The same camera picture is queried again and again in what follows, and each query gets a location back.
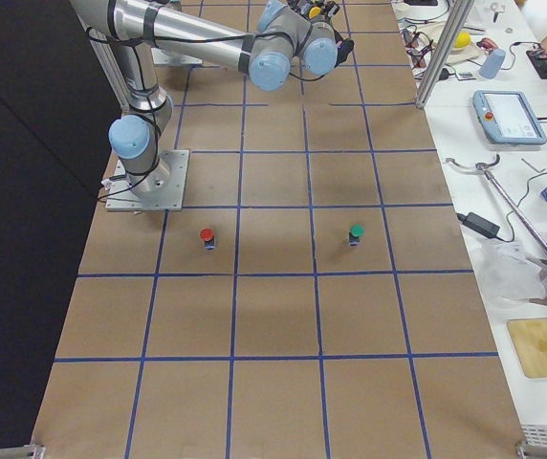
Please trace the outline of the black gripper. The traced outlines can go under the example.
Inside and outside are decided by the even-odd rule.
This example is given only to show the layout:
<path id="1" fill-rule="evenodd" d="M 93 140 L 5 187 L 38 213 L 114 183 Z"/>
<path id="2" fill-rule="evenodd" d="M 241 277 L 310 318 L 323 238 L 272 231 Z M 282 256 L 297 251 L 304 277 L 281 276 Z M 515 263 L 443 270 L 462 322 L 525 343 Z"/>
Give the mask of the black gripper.
<path id="1" fill-rule="evenodd" d="M 336 64 L 344 63 L 354 50 L 354 41 L 351 38 L 344 38 L 337 30 L 334 30 L 334 38 L 337 46 Z"/>

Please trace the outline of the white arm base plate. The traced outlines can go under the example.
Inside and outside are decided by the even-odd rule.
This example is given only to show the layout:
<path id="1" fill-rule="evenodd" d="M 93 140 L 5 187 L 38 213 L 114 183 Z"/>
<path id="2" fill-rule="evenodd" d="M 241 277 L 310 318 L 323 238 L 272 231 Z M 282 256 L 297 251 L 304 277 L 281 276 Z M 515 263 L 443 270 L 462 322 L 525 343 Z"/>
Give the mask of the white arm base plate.
<path id="1" fill-rule="evenodd" d="M 108 211 L 159 211 L 183 208 L 188 170 L 188 150 L 164 150 L 159 164 L 137 187 L 130 189 L 139 177 L 126 177 L 121 160 L 117 160 L 115 174 L 121 178 L 111 183 L 105 208 Z"/>
<path id="2" fill-rule="evenodd" d="M 203 60 L 168 50 L 152 48 L 153 62 L 158 67 L 201 66 Z"/>

